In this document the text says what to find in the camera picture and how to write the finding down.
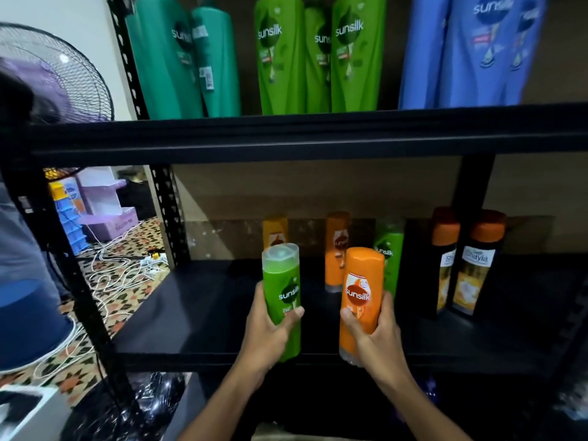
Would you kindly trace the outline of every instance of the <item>black metal shelf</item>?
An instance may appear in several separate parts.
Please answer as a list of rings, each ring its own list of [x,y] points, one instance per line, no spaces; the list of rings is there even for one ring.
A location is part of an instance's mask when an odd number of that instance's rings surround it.
[[[324,261],[301,262],[302,353],[297,366],[344,366],[338,355],[341,295],[324,290]],[[114,338],[129,371],[208,371],[237,356],[260,260],[190,262],[173,270]],[[446,311],[399,316],[408,362],[451,373],[540,377],[548,352],[490,320]]]
[[[588,150],[588,103],[0,129],[44,166]]]

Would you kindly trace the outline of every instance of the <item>fan grille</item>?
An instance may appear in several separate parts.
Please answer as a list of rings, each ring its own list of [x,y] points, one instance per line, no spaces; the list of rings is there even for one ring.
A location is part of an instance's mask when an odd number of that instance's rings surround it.
[[[112,98],[102,76],[81,52],[58,37],[0,23],[0,67],[29,85],[36,100],[42,99],[41,122],[113,119]]]

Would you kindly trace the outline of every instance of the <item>person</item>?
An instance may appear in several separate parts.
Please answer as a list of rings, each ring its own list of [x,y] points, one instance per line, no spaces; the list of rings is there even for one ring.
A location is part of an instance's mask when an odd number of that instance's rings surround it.
[[[263,282],[257,284],[237,360],[206,407],[188,424],[178,441],[231,439],[249,398],[279,360],[290,330],[303,314],[304,308],[298,307],[286,313],[279,325],[274,325],[266,308]],[[341,318],[356,341],[360,361],[400,411],[417,441],[471,441],[427,398],[410,374],[402,350],[400,328],[394,318],[391,294],[384,294],[378,326],[371,335],[363,332],[349,309],[341,311]]]

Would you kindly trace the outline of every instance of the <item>right hand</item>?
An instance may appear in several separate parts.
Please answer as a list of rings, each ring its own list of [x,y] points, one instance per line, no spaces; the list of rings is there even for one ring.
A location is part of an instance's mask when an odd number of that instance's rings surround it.
[[[392,294],[384,291],[378,327],[366,334],[349,309],[341,319],[355,339],[359,360],[385,394],[413,381],[401,343],[401,330],[394,317]]]

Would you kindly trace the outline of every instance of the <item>tiled floor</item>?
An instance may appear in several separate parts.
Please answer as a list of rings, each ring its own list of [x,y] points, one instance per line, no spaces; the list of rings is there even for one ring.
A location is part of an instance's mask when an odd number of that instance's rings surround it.
[[[163,247],[161,234],[159,230],[159,223],[157,218],[152,218],[142,222],[138,227],[131,230],[124,241],[115,244],[108,251],[109,257],[112,256],[131,256],[138,259],[146,255],[147,250],[150,247]],[[92,260],[96,255],[96,250],[99,249],[99,245],[94,244],[92,249],[85,251],[79,256],[79,264],[84,275],[89,276],[92,274]],[[94,271],[100,271],[105,269],[113,269],[120,266],[121,262],[116,261],[95,261],[93,263]],[[121,268],[113,271],[112,280],[115,280],[117,276],[120,276],[125,268]],[[158,281],[165,276],[166,272],[159,273],[156,277]],[[110,312],[111,317],[107,320],[107,328],[111,334],[116,333],[130,317],[130,315],[136,311],[141,302],[143,302],[149,294],[151,294],[153,284],[156,281],[147,280],[140,285],[136,285],[133,288],[126,289],[113,299],[113,293],[106,293],[100,296],[100,298],[107,303],[107,309]],[[61,311],[66,314],[73,314],[74,303],[72,301],[65,303],[61,307]],[[81,335],[73,343],[70,344],[69,349],[73,349],[81,340]],[[92,344],[85,338],[75,351],[76,355],[79,355],[78,360],[72,363],[63,371],[60,371],[57,375],[52,375],[61,363],[66,358],[65,351],[52,356],[45,363],[43,368],[39,368],[36,377],[47,376],[44,379],[35,380],[33,378],[34,368],[28,368],[18,373],[14,373],[7,376],[0,376],[0,386],[7,383],[28,385],[28,384],[53,384],[59,386],[61,391],[68,395],[69,403],[74,406],[79,400],[81,400],[86,393],[100,380],[98,374],[98,367],[96,365],[96,358],[94,354],[90,354]]]

